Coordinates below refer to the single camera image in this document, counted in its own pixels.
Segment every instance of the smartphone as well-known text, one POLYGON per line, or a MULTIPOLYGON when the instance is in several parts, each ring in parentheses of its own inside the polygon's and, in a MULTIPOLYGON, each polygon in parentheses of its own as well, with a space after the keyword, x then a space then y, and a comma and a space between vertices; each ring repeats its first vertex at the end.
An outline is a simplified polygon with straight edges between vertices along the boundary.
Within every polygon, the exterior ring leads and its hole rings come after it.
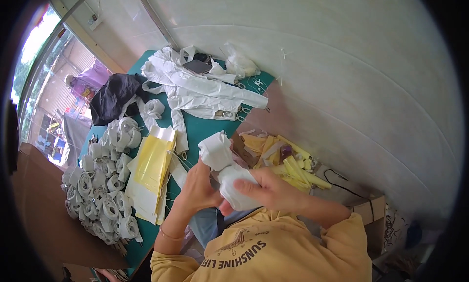
POLYGON ((212 68, 210 65, 200 60, 192 60, 183 64, 183 66, 196 74, 208 73, 212 68))

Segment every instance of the wrist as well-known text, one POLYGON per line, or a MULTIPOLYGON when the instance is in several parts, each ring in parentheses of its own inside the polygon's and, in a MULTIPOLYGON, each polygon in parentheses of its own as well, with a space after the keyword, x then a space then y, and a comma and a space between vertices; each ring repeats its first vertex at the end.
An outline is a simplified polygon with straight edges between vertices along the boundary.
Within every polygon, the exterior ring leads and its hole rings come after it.
POLYGON ((312 202, 314 202, 314 198, 312 196, 306 193, 300 193, 299 197, 297 198, 297 208, 294 213, 298 215, 305 215, 309 211, 312 202))
POLYGON ((189 219, 195 215, 198 209, 193 208, 190 202, 184 197, 177 196, 174 200, 171 211, 176 210, 181 217, 188 217, 189 219))

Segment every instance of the woman's left hand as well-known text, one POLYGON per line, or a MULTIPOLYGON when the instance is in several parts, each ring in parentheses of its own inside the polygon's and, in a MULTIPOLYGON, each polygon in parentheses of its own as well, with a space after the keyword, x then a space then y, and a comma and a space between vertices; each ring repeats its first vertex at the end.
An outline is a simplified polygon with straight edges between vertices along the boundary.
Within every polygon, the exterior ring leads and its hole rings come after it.
POLYGON ((187 173, 186 183, 181 193, 174 200, 174 204, 184 208, 184 211, 195 214, 198 211, 218 207, 223 201, 219 191, 210 185, 210 167, 201 158, 187 173))

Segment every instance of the hat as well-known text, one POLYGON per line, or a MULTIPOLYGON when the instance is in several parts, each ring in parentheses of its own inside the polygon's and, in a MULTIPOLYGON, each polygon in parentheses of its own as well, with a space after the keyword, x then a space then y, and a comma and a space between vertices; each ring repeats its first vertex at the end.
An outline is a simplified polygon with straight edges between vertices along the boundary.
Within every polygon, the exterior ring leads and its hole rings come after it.
POLYGON ((73 79, 73 75, 72 74, 67 74, 67 76, 65 77, 65 83, 68 86, 72 86, 72 79, 73 79))

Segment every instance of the white wall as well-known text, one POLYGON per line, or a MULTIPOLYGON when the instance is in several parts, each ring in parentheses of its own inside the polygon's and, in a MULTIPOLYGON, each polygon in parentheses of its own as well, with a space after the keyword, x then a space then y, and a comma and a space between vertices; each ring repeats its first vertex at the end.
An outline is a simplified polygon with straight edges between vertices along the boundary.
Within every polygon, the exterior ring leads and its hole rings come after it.
POLYGON ((223 57, 230 41, 282 75, 277 110, 258 112, 258 126, 381 189, 403 214, 448 216, 462 165, 460 94, 419 0, 149 2, 180 47, 223 57))
MULTIPOLYGON (((78 0, 61 0, 70 9, 78 0)), ((167 44, 139 0, 86 0, 72 16, 108 56, 128 71, 143 52, 167 44), (95 30, 87 22, 92 14, 102 19, 95 30)))

